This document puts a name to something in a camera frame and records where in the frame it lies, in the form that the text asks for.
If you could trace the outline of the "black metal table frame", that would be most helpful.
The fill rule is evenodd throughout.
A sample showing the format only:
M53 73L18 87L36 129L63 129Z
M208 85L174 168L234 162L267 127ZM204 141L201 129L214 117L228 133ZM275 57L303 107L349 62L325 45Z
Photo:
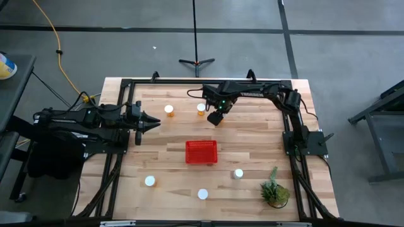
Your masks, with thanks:
M265 98L240 98L218 126L198 115L202 79L107 78L100 101L117 103L119 97L141 100L143 109L162 121L147 132L140 146L130 144L123 156L114 207L106 197L102 211L115 220L135 220L136 226L175 224L262 223L298 221L299 213L314 209L301 187L294 186L290 158L282 134L287 127L281 111ZM166 105L174 107L168 117ZM218 161L210 165L185 162L186 141L214 140ZM290 192L288 204L275 209L261 196L260 184L277 166L276 181ZM232 172L242 169L235 180ZM145 177L157 179L154 187ZM198 198L206 189L208 198Z

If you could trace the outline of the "grey rounded object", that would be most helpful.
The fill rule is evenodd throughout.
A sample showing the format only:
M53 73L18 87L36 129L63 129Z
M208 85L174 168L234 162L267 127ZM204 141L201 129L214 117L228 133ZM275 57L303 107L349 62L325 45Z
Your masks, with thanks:
M25 223L33 220L29 212L0 211L0 224Z

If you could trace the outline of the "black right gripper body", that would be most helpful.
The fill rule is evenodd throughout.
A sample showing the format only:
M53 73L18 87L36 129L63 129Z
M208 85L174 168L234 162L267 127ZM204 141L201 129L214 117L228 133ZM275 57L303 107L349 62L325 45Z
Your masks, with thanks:
M214 87L208 84L203 84L202 98L205 99L206 109L214 107L218 113L229 113L233 104L237 101L236 93L221 94L220 91L223 84L219 84L218 87Z

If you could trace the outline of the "dark grey side table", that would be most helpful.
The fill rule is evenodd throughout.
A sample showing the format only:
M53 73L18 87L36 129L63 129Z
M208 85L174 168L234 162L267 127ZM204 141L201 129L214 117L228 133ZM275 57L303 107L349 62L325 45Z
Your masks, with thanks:
M0 80L0 133L6 130L36 61L34 55L6 54L6 57L16 64L17 71L9 79Z

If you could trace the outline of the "black bag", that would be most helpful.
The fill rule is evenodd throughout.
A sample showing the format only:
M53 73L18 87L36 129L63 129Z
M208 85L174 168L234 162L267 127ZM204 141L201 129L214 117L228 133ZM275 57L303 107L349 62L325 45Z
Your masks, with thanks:
M82 167L85 147L72 133L57 131L52 138L34 145L27 172L32 178L44 175L58 180L68 179Z

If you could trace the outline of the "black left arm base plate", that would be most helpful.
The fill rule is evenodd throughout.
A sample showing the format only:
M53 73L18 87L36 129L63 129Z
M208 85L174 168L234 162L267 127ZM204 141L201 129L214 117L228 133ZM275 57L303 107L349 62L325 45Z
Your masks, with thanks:
M87 136L80 141L85 145L85 152L90 154L126 154L128 151L130 131L112 129L102 137Z

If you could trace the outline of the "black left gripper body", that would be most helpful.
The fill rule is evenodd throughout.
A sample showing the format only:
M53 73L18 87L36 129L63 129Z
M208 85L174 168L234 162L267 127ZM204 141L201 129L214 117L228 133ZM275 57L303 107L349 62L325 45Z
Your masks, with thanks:
M141 110L141 101L136 101L131 105L128 105L125 111L126 120L133 124L135 131L135 145L141 145L142 135L145 132L143 121L144 111Z

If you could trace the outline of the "yellow and blue container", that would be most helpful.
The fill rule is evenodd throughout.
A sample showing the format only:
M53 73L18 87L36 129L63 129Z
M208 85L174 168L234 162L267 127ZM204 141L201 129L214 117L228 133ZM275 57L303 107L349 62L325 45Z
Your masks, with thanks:
M17 65L4 54L0 53L0 80L9 79L17 72Z

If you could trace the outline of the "black base plate lever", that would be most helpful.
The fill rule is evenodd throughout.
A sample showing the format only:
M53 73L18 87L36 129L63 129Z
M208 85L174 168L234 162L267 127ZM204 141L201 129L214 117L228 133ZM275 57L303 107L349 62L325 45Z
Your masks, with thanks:
M327 136L323 137L323 139L320 140L320 141L318 142L318 144L319 144L320 146L325 146L327 140L331 139L334 135L335 135L334 133L328 134Z

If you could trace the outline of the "black tripod stand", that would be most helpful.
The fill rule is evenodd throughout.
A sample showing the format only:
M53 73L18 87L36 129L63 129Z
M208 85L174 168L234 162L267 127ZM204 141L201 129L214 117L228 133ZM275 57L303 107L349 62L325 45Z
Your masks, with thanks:
M198 59L198 39L197 39L197 26L196 26L196 3L195 0L192 0L193 5L193 35L194 35L194 60L189 61L185 59L179 59L179 62L182 64L190 64L194 67L194 75L196 78L199 77L200 67L206 63L212 63L215 61L214 58L205 59L199 61Z

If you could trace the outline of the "dark metal table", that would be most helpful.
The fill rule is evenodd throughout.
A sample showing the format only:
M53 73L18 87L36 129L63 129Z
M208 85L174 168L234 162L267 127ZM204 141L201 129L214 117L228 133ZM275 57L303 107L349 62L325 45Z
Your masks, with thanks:
M404 80L382 92L370 107L349 118L350 124L367 122L384 173L368 179L369 183L404 180L395 155L404 155Z

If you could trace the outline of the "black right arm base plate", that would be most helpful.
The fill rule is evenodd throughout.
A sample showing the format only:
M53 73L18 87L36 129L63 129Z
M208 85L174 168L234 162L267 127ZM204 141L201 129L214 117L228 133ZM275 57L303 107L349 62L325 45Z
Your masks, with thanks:
M323 139L324 134L321 131L312 131L309 132L306 146L299 146L293 140L293 132L283 132L283 146L285 149L285 153L289 156L300 156L300 155L326 155L328 154L328 150L326 145L320 146L318 142Z

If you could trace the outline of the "red plastic basket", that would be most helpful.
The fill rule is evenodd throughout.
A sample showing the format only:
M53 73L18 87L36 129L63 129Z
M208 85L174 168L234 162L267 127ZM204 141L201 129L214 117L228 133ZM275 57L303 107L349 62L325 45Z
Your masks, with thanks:
M186 141L185 162L192 165L210 165L218 161L217 142L214 140Z

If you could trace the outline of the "small green potted plant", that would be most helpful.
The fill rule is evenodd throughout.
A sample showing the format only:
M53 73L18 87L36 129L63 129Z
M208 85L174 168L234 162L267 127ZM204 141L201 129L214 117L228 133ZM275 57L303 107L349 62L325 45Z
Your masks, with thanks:
M263 200L272 208L281 209L288 204L290 192L276 181L278 167L275 166L269 176L269 180L260 184Z

